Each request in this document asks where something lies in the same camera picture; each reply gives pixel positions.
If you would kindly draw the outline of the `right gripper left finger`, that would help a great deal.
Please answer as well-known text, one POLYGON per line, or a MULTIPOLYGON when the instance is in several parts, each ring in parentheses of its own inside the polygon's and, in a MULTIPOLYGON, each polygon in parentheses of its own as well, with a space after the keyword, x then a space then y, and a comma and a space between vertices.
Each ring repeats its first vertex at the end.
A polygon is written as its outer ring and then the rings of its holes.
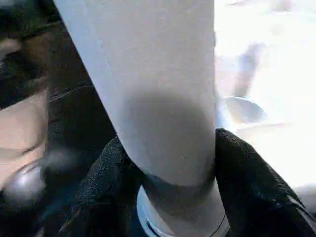
POLYGON ((59 236, 131 237, 143 179, 119 138, 113 138, 81 181, 59 236))

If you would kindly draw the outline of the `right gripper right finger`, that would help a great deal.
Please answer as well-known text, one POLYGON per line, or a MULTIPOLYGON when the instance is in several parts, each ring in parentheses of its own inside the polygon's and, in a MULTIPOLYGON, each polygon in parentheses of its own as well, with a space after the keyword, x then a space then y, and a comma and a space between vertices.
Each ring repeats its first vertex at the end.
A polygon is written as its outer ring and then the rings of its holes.
POLYGON ((216 130, 216 180, 233 237, 314 237, 316 220, 247 142, 216 130))

